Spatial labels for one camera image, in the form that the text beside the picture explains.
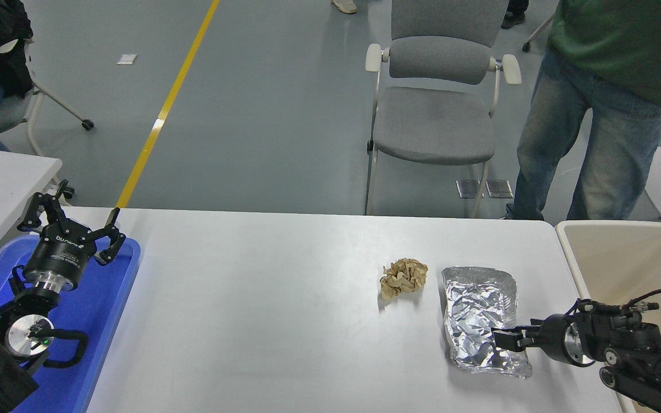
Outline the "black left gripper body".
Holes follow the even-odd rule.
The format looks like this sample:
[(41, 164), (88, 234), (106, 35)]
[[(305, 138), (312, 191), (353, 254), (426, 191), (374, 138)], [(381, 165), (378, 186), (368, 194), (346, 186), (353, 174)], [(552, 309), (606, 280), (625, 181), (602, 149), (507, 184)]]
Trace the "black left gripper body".
[(95, 241), (82, 240), (85, 235), (81, 230), (64, 233), (56, 225), (47, 225), (25, 266), (25, 278), (34, 282), (38, 274), (49, 271), (70, 282), (79, 282), (96, 251)]

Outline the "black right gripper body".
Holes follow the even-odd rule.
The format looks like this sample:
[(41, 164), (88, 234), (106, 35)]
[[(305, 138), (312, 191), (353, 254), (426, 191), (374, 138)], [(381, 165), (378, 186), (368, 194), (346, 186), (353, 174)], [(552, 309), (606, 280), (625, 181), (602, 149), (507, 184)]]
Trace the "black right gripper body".
[(561, 363), (573, 363), (566, 349), (566, 332), (572, 318), (564, 314), (553, 314), (542, 321), (539, 328), (539, 347), (549, 358)]

